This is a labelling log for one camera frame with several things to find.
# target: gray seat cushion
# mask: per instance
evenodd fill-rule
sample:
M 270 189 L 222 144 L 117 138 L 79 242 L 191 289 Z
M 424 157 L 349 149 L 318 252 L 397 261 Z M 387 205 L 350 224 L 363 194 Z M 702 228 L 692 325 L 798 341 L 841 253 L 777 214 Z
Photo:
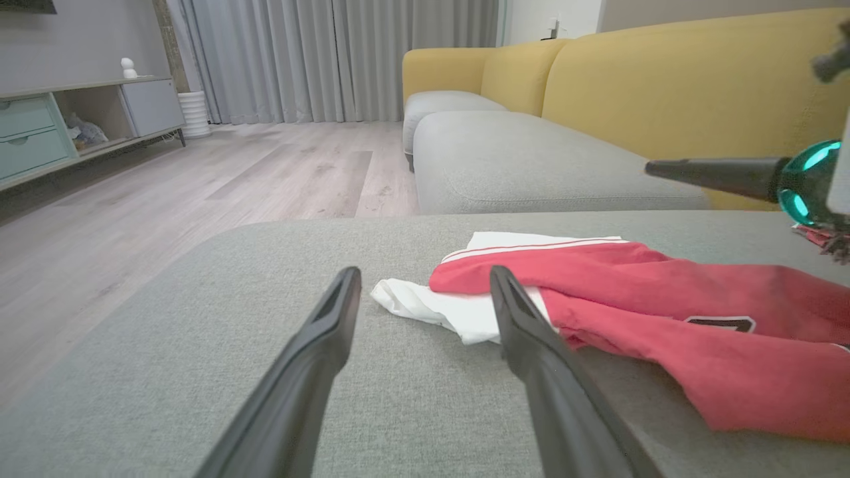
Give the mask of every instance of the gray seat cushion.
M 413 134 L 419 122 L 438 111 L 507 111 L 507 108 L 480 94 L 468 91 L 414 93 L 405 103 L 405 124 L 401 132 L 405 154 L 413 154 Z
M 709 208 L 700 188 L 647 176 L 642 157 L 524 113 L 434 113 L 416 130 L 425 214 Z
M 311 220 L 242 227 L 187 253 L 0 415 L 0 476 L 188 476 L 347 265 L 363 270 L 348 364 L 315 476 L 530 476 L 540 461 L 522 384 L 494 344 L 391 316 L 379 279 L 427 283 L 473 231 L 610 236 L 701 262 L 782 264 L 848 284 L 782 213 L 638 211 Z M 580 353 L 666 475 L 845 476 L 850 447 L 713 433 L 659 367 Z

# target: white door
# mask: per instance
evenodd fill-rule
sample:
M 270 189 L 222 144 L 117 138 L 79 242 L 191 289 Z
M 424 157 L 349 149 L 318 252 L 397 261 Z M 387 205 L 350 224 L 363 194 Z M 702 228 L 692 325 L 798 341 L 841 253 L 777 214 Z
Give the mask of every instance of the white door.
M 121 89 L 139 137 L 176 129 L 185 123 L 171 80 L 128 83 Z

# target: television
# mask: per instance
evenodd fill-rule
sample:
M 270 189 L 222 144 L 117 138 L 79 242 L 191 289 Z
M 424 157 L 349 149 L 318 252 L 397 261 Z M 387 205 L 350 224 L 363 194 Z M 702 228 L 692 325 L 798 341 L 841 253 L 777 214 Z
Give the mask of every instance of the television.
M 0 11 L 55 14 L 53 0 L 0 0 Z

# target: gray curtain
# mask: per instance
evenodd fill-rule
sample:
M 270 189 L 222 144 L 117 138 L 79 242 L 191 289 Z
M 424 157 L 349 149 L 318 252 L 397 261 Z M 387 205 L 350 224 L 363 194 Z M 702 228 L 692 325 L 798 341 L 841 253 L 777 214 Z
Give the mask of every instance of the gray curtain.
M 412 48 L 496 43 L 498 0 L 181 0 L 214 122 L 399 121 Z

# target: drawer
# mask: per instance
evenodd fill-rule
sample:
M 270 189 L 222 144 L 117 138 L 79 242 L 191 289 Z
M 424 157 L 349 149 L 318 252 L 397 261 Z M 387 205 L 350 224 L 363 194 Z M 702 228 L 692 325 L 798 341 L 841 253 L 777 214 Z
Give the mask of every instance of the drawer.
M 54 130 L 0 141 L 0 179 L 68 156 L 60 132 Z
M 45 97 L 0 100 L 0 140 L 13 134 L 53 126 Z

